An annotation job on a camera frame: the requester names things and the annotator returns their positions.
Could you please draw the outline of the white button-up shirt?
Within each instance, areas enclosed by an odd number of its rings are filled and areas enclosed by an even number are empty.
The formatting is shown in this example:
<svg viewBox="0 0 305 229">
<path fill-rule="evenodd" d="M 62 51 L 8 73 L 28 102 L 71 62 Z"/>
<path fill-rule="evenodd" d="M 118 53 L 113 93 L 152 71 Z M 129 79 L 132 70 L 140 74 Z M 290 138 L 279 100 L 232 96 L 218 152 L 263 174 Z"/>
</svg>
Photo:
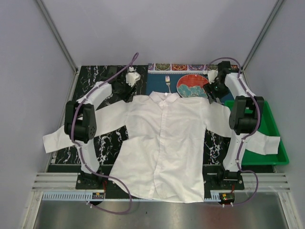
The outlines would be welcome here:
<svg viewBox="0 0 305 229">
<path fill-rule="evenodd" d="M 96 111 L 97 135 L 126 127 L 110 180 L 137 198 L 204 200 L 205 132 L 231 136 L 230 109 L 206 98 L 152 92 Z"/>
</svg>

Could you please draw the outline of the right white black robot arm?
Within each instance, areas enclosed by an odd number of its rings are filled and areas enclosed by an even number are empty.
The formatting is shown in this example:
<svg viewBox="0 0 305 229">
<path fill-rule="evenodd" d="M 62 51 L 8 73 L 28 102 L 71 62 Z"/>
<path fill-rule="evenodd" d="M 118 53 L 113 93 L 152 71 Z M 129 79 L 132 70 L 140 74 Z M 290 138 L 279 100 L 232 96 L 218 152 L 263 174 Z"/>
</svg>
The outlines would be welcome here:
<svg viewBox="0 0 305 229">
<path fill-rule="evenodd" d="M 234 181 L 241 179 L 241 162 L 250 138 L 260 127 L 264 108 L 264 99 L 256 96 L 243 80 L 241 67 L 231 67 L 232 58 L 220 58 L 217 75 L 203 86 L 210 103 L 231 93 L 234 104 L 229 116 L 232 130 L 228 152 L 221 168 L 217 171 L 216 183 L 222 189 L 229 188 Z"/>
</svg>

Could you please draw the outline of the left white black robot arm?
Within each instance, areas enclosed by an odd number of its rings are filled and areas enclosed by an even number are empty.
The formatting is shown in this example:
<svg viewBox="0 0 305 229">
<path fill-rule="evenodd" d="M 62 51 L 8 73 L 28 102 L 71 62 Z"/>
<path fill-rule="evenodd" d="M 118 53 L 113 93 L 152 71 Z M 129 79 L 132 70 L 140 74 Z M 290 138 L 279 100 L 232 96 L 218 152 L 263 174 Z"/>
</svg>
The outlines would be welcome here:
<svg viewBox="0 0 305 229">
<path fill-rule="evenodd" d="M 120 100 L 130 102 L 136 92 L 135 84 L 141 75 L 133 67 L 124 67 L 109 80 L 99 81 L 83 97 L 76 101 L 68 101 L 65 107 L 64 132 L 76 144 L 81 160 L 81 171 L 77 178 L 76 188 L 81 186 L 99 188 L 103 183 L 100 164 L 94 148 L 94 137 L 97 132 L 95 111 L 112 93 Z"/>
</svg>

